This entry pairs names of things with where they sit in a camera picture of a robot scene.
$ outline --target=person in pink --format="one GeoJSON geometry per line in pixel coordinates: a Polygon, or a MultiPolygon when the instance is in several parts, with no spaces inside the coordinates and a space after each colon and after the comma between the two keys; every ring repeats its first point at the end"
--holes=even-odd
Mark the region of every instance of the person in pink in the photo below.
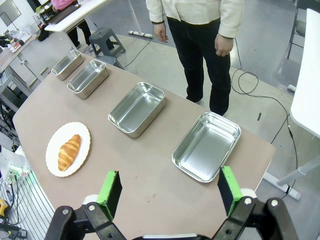
{"type": "MultiPolygon", "coordinates": [[[[68,8],[71,5],[77,4],[77,0],[51,0],[51,3],[53,5],[53,10],[55,12],[63,11],[64,9],[68,8]]],[[[83,20],[81,23],[77,25],[79,27],[83,34],[84,34],[84,39],[85,43],[90,46],[90,40],[89,37],[91,36],[91,32],[89,29],[89,26],[85,20],[83,20]]],[[[74,27],[71,29],[67,34],[75,47],[78,49],[80,48],[80,42],[78,40],[78,33],[77,33],[77,27],[74,27]]]]}

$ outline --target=wall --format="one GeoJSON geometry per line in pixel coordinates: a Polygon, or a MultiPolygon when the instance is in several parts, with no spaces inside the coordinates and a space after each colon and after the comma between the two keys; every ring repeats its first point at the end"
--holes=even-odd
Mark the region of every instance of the wall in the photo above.
{"type": "MultiPolygon", "coordinates": [[[[0,0],[0,5],[5,2],[5,0],[0,0]]],[[[18,29],[22,29],[24,26],[31,26],[32,32],[37,31],[39,28],[37,27],[36,21],[33,18],[35,13],[33,12],[32,8],[28,4],[26,0],[13,0],[21,15],[13,21],[14,25],[18,29]]],[[[6,30],[16,30],[13,24],[6,26],[6,24],[0,19],[0,34],[3,34],[6,30]]]]}

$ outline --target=person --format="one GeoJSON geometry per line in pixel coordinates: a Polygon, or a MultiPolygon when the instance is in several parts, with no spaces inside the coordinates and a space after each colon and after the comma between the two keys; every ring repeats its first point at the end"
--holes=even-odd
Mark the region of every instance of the person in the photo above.
{"type": "Polygon", "coordinates": [[[206,61],[212,83],[209,107],[221,116],[229,107],[230,51],[239,31],[244,0],[146,0],[158,40],[167,43],[165,15],[187,81],[187,99],[203,98],[206,61]]]}
{"type": "MultiPolygon", "coordinates": [[[[53,10],[55,12],[59,12],[59,11],[62,11],[64,9],[68,8],[69,6],[71,6],[73,4],[77,4],[77,1],[75,1],[75,0],[51,0],[51,3],[53,5],[53,10]]],[[[85,43],[90,46],[89,37],[91,36],[91,32],[90,32],[90,29],[89,29],[87,22],[85,20],[83,20],[82,22],[80,22],[77,25],[77,27],[79,27],[82,30],[82,32],[84,34],[85,43]]],[[[71,39],[72,43],[74,44],[74,46],[77,49],[80,48],[81,45],[78,40],[77,28],[74,27],[67,34],[68,34],[69,38],[71,39]]]]}

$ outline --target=metal tray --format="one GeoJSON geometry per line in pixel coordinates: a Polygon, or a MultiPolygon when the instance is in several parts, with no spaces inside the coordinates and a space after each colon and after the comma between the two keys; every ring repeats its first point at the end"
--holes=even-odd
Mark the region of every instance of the metal tray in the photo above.
{"type": "Polygon", "coordinates": [[[109,121],[131,138],[139,137],[165,107],[165,93],[139,82],[108,115],[109,121]]]}
{"type": "Polygon", "coordinates": [[[69,83],[70,89],[81,99],[86,99],[109,76],[106,64],[91,60],[69,83]]]}
{"type": "Polygon", "coordinates": [[[211,111],[202,113],[172,153],[173,163],[202,183],[211,182],[241,135],[240,127],[211,111]]]}
{"type": "Polygon", "coordinates": [[[71,50],[52,68],[51,72],[63,81],[83,62],[84,60],[81,57],[81,53],[77,50],[71,50]]]}

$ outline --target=bread roll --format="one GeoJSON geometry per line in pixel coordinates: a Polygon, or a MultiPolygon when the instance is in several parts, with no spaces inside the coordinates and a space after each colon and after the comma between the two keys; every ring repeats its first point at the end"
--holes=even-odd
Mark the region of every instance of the bread roll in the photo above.
{"type": "Polygon", "coordinates": [[[67,170],[76,159],[81,145],[80,135],[74,135],[63,144],[59,151],[58,168],[60,171],[67,170]]]}

